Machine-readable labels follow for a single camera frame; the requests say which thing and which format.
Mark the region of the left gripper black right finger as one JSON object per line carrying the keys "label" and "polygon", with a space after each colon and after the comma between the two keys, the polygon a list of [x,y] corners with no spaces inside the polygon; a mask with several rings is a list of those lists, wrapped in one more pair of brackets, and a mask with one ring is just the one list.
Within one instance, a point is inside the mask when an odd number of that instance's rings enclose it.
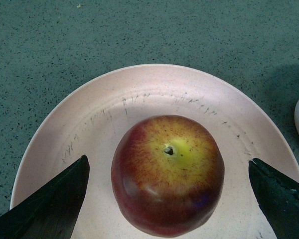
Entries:
{"label": "left gripper black right finger", "polygon": [[249,161],[258,205],[279,239],[299,239],[299,183],[264,161]]}

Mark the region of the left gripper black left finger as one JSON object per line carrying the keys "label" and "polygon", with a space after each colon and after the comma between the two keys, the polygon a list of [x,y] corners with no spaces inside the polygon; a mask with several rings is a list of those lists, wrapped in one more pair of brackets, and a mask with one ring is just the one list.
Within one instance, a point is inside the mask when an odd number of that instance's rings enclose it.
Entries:
{"label": "left gripper black left finger", "polygon": [[69,239],[85,199],[90,165],[83,155],[0,216],[0,239]]}

